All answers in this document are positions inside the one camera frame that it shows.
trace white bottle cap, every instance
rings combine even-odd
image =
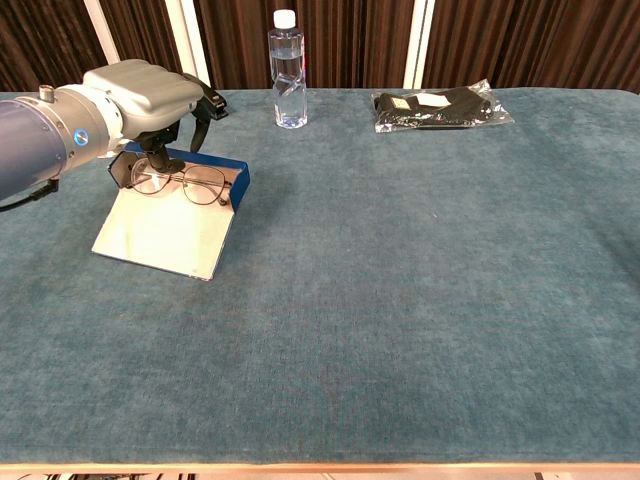
[[[296,12],[293,10],[276,10],[273,12],[273,24],[280,30],[295,28]]]

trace table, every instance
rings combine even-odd
[[[91,253],[105,161],[2,214],[2,463],[640,465],[638,97],[381,135],[370,93],[286,131],[224,92],[202,151],[252,180],[209,283]]]

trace black cable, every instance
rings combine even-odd
[[[37,200],[40,200],[42,197],[45,197],[50,193],[54,193],[57,191],[58,191],[58,179],[47,180],[47,184],[44,187],[36,190],[30,195],[24,197],[23,199],[18,200],[17,202],[10,203],[8,205],[0,206],[0,212],[13,210],[14,208],[24,205],[25,203],[35,202]]]

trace eyeglasses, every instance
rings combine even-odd
[[[148,158],[143,157],[131,169],[131,186],[143,195],[155,195],[171,180],[182,182],[182,191],[192,203],[211,205],[218,201],[220,205],[227,204],[227,200],[221,195],[231,183],[227,182],[224,173],[217,168],[193,165],[174,174],[160,173],[151,166]]]

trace curtain fold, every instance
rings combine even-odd
[[[218,88],[270,88],[267,33],[279,8],[296,11],[311,87],[401,87],[413,0],[196,0]]]
[[[82,0],[2,0],[0,52],[0,91],[79,83],[107,63]]]
[[[120,59],[141,58],[182,72],[164,0],[100,0]]]
[[[640,91],[640,2],[441,0],[424,88],[619,88]]]

